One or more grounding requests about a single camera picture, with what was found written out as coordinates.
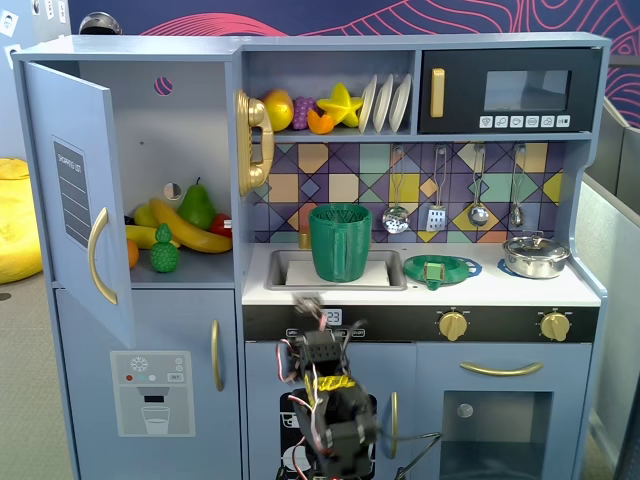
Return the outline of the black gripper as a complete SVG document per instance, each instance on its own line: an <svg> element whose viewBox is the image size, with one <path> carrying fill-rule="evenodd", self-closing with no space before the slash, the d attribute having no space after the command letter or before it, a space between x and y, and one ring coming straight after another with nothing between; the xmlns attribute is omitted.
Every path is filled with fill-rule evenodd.
<svg viewBox="0 0 640 480"><path fill-rule="evenodd" d="M325 330L327 316L323 310L322 300L318 295L293 296L296 314L304 318L318 320L319 330L310 331L298 338L298 354L302 374L311 375L316 371L318 376L334 376L347 374L349 362L344 352L344 342L334 334Z"/></svg>

